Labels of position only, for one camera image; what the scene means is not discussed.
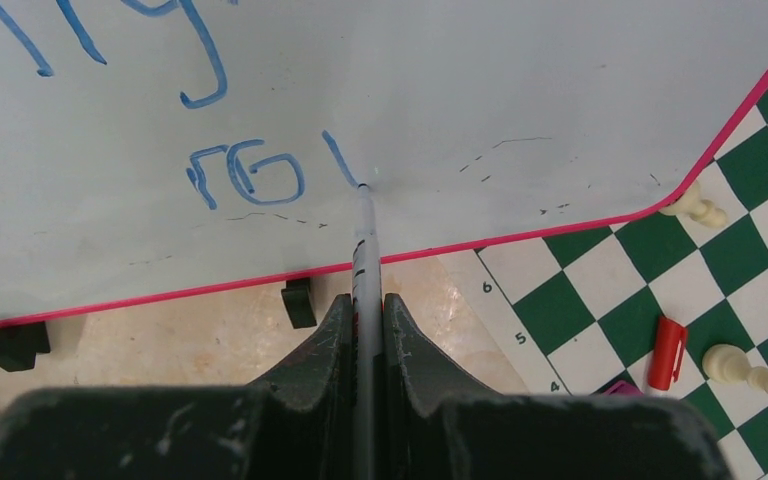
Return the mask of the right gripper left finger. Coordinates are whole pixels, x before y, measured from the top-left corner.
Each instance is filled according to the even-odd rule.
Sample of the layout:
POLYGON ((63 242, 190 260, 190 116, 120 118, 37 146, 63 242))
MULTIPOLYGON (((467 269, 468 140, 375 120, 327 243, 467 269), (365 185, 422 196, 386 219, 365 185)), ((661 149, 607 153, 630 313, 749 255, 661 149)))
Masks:
POLYGON ((44 388, 0 415, 0 479, 348 479, 352 306, 245 385, 44 388))

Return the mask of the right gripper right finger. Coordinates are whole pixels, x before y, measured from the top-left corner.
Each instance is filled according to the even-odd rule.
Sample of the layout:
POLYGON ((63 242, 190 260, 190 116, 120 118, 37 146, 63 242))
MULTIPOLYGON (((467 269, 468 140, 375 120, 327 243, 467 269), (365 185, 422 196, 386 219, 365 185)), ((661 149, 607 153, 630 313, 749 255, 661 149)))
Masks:
POLYGON ((396 479, 728 479, 690 405, 646 395, 513 395, 487 387, 384 300, 396 479))

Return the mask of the blue capped marker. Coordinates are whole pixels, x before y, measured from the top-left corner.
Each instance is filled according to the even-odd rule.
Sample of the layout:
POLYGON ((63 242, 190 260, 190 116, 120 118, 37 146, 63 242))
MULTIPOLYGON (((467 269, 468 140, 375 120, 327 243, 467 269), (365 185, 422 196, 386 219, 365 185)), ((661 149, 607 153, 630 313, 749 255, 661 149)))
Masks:
POLYGON ((352 257, 356 353, 353 468, 356 479, 377 479, 382 476, 381 434, 386 423, 380 252, 369 186, 359 185, 358 194, 357 243, 352 257))

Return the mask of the white board with pink frame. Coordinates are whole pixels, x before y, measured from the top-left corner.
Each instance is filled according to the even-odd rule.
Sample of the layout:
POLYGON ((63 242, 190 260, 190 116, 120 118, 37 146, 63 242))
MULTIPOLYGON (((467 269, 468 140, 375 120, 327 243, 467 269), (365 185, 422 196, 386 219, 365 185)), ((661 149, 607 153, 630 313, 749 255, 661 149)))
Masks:
POLYGON ((768 70, 768 1, 0 1, 0 323, 663 203, 768 70))

